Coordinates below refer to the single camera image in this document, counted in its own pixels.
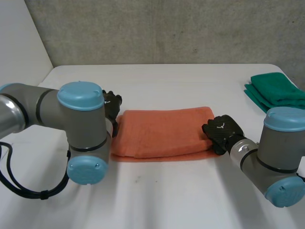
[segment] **folded towel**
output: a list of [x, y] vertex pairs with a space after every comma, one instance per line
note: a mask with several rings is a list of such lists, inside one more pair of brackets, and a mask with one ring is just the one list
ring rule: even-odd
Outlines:
[[216, 156], [201, 126], [214, 115], [209, 107], [173, 111], [125, 111], [112, 141], [116, 161], [185, 161]]
[[267, 111], [270, 109], [270, 107], [266, 106], [265, 104], [263, 104], [262, 102], [260, 102], [255, 95], [251, 92], [251, 90], [244, 90], [244, 92], [246, 93], [246, 95], [259, 107], [262, 109], [262, 111], [264, 111], [265, 113], [267, 113]]
[[305, 93], [295, 87], [282, 73], [266, 73], [251, 77], [245, 93], [266, 112], [277, 106], [305, 109]]

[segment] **gray robot arm segment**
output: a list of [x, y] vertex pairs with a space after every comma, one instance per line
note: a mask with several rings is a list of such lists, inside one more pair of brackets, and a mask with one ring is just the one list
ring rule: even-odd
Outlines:
[[305, 111], [277, 107], [268, 111], [260, 144], [237, 142], [231, 159], [276, 207], [289, 207], [305, 195], [296, 174], [305, 154]]
[[14, 83], [0, 91], [0, 137], [31, 125], [64, 130], [71, 151], [67, 173], [79, 184], [104, 177], [109, 160], [112, 124], [105, 118], [100, 86], [72, 82], [60, 90]]

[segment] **white wall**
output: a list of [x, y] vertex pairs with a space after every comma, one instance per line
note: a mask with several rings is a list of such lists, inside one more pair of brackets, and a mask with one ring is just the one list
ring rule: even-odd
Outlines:
[[0, 0], [0, 85], [38, 85], [53, 66], [23, 0]]

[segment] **black cable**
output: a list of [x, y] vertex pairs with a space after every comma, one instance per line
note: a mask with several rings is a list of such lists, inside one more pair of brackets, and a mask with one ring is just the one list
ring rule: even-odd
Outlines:
[[[0, 142], [0, 158], [1, 158], [1, 154], [2, 154], [2, 146], [5, 146], [9, 149], [6, 167], [7, 167], [7, 171], [8, 171], [8, 174], [9, 174], [11, 180], [17, 187], [15, 187], [12, 183], [10, 183], [10, 181], [8, 181], [6, 179], [6, 177], [2, 174], [1, 170], [0, 170], [0, 181], [2, 182], [2, 184], [4, 184], [5, 187], [7, 187], [9, 190], [14, 192], [18, 196], [21, 196], [24, 198], [29, 198], [29, 199], [48, 199], [49, 197], [57, 195], [66, 187], [66, 185], [69, 181], [67, 172], [65, 172], [65, 175], [63, 176], [61, 182], [55, 188], [53, 188], [51, 190], [35, 192], [35, 191], [25, 188], [15, 179], [15, 177], [11, 171], [10, 160], [11, 160], [11, 156], [13, 154], [12, 146], [9, 143]], [[68, 161], [69, 161], [69, 159], [71, 157], [70, 150], [67, 151], [67, 157], [68, 157]]]

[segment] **light blue joint cap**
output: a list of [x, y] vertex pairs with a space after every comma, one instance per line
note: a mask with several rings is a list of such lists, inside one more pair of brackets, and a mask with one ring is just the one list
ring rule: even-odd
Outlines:
[[272, 184], [264, 196], [278, 208], [289, 207], [305, 195], [305, 183], [300, 177], [287, 177]]
[[76, 156], [67, 165], [68, 177], [80, 185], [99, 183], [108, 171], [108, 164], [96, 156]]
[[104, 105], [102, 89], [91, 82], [72, 82], [61, 87], [58, 101], [65, 107], [78, 111], [92, 111]]
[[292, 107], [274, 107], [266, 115], [264, 125], [282, 132], [305, 130], [305, 110]]

